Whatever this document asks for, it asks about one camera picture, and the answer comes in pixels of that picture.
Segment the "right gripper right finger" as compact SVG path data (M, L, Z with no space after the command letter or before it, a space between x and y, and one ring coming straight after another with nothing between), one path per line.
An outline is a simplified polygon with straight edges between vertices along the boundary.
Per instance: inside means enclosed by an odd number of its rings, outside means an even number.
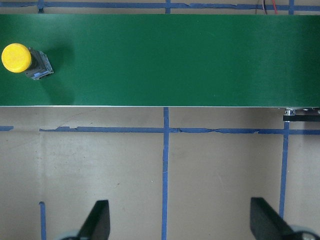
M256 240L289 240L292 228L262 197L250 199L250 230Z

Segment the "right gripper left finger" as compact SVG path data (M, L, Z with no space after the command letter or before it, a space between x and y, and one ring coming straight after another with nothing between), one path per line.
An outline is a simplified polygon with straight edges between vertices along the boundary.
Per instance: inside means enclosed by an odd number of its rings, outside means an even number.
M108 200L98 200L80 228L78 240L108 240L111 232Z

